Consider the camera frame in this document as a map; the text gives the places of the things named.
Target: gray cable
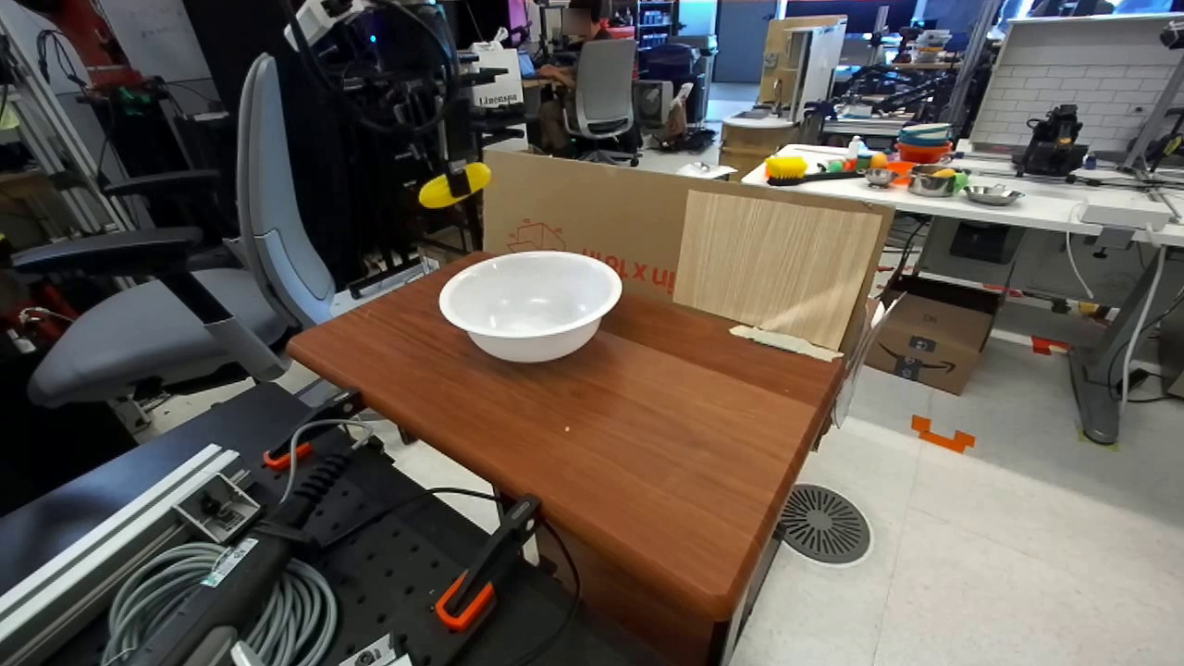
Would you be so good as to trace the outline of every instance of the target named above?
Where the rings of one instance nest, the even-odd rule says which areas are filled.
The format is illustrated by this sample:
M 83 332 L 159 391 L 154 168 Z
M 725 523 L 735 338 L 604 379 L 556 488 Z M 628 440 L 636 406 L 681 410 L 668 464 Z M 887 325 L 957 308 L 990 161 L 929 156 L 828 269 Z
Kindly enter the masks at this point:
M 130 662 L 226 553 L 228 549 L 203 539 L 176 546 L 122 583 L 108 612 L 110 636 L 104 648 L 104 666 Z M 293 559 L 244 643 L 274 666 L 316 666 L 328 657 L 335 620 L 341 615 L 328 583 L 305 563 Z

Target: wooden board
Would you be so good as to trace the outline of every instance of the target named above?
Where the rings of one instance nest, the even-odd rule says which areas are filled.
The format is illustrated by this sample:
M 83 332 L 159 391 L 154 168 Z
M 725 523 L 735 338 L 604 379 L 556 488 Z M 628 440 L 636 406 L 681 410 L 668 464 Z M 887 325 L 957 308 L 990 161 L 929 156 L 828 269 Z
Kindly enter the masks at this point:
M 674 300 L 842 347 L 885 230 L 885 210 L 688 193 Z

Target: orange clip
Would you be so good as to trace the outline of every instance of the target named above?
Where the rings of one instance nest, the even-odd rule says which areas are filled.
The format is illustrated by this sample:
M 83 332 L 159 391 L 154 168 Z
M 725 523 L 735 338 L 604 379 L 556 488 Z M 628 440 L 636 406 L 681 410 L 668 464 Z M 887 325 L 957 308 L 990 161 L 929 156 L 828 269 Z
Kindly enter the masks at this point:
M 294 443 L 294 464 L 302 464 L 305 457 L 310 457 L 310 443 L 298 440 Z M 274 475 L 284 475 L 287 469 L 287 449 L 263 451 L 263 468 L 274 469 Z
M 960 431 L 953 431 L 952 438 L 939 438 L 939 433 L 933 433 L 933 421 L 920 414 L 915 414 L 915 433 L 934 449 L 945 449 L 945 451 L 970 451 L 975 440 L 971 433 L 960 433 Z
M 459 615 L 450 615 L 446 606 L 450 606 L 453 592 L 461 589 L 461 583 L 464 583 L 464 573 L 459 573 L 459 576 L 443 589 L 443 597 L 436 597 L 436 605 L 434 605 L 434 612 L 436 612 L 436 620 L 440 620 L 440 626 L 443 626 L 446 634 L 464 634 L 464 629 L 478 626 L 478 620 L 483 620 L 483 612 L 492 606 L 492 583 L 488 583 L 488 586 L 478 589 L 478 597 L 473 597 Z

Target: tabletop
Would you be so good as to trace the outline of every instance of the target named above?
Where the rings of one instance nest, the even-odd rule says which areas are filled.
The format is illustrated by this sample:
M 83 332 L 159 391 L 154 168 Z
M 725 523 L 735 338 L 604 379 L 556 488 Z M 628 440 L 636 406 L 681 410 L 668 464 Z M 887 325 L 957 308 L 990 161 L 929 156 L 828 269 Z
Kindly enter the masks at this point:
M 557 528 L 665 599 L 731 620 L 842 372 L 642 296 L 557 362 L 500 362 L 436 312 L 453 269 L 287 353 L 500 491 L 540 496 Z
M 822 148 L 822 144 L 785 144 L 780 153 L 800 153 L 806 161 L 839 161 L 852 156 L 848 148 Z M 915 195 L 903 190 L 870 190 L 860 178 L 833 178 L 833 183 L 802 183 L 785 187 L 796 193 L 822 193 L 839 199 L 881 205 L 907 214 L 939 214 L 939 219 L 965 219 L 965 222 L 990 222 L 990 226 L 1021 226 L 1021 230 L 1051 230 L 1051 232 L 1097 232 L 1101 226 L 1129 226 L 1142 232 L 1142 222 L 1165 222 L 1153 240 L 1184 248 L 1184 222 L 1170 222 L 1171 206 L 1160 195 L 1148 195 L 1140 190 L 1119 187 L 1068 187 L 1068 183 L 1040 183 L 1040 178 L 1012 178 L 1002 156 L 970 156 L 953 161 L 970 176 L 1007 183 L 1021 193 L 1011 206 L 981 206 L 960 195 Z M 743 187 L 765 187 L 765 171 L 753 168 L 743 176 Z M 1165 195 L 1184 210 L 1184 193 L 1165 190 Z

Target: wooden table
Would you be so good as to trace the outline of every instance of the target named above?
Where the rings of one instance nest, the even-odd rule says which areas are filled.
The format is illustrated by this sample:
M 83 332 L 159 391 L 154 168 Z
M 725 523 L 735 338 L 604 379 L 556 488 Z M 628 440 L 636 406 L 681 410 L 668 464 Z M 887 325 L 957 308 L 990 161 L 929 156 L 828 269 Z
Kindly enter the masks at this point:
M 453 267 L 298 332 L 287 353 L 574 539 L 587 605 L 674 662 L 720 660 L 839 367 L 624 296 L 569 358 L 514 367 L 450 331 Z

